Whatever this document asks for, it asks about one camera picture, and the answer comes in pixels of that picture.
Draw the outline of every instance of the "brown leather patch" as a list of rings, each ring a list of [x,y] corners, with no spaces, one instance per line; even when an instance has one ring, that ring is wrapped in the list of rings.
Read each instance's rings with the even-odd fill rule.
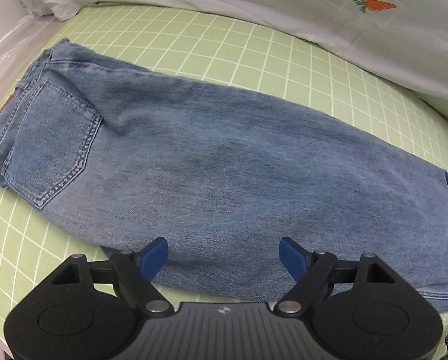
[[[0,115],[1,115],[2,110],[6,107],[6,105],[9,104],[9,102],[12,100],[13,97],[14,97],[14,93],[12,93],[11,96],[9,96],[9,97],[7,98],[6,102],[4,103],[4,105],[2,105],[2,107],[1,107],[1,109],[0,109]]]

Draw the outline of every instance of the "green checkered surface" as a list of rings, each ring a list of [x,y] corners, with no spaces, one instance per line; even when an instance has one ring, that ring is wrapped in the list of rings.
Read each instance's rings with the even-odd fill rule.
[[[110,5],[82,9],[47,47],[63,37],[168,75],[247,88],[321,110],[448,170],[448,124],[426,104],[285,33],[181,9]],[[98,247],[70,237],[0,188],[0,337],[10,309],[73,253],[105,258]],[[228,300],[157,287],[175,306]],[[442,318],[448,332],[448,313]],[[436,358],[444,352],[442,342]]]

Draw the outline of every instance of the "jeans back pocket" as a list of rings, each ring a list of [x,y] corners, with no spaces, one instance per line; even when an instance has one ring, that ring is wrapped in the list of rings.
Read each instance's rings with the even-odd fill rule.
[[[26,105],[4,162],[9,186],[42,209],[84,169],[102,117],[83,99],[46,80]]]

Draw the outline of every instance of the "blue denim jeans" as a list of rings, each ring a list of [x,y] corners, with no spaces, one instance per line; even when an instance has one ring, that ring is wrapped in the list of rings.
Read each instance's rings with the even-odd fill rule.
[[[277,299],[278,243],[373,252],[448,310],[448,174],[322,112],[61,40],[0,114],[0,186],[69,233],[138,250],[163,285]]]

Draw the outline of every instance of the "orange carrot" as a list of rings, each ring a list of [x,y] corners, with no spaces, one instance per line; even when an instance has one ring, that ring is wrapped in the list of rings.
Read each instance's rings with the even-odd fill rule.
[[[360,10],[364,13],[366,8],[374,12],[380,12],[397,7],[395,4],[386,3],[385,1],[380,0],[354,0],[354,3],[360,5]]]

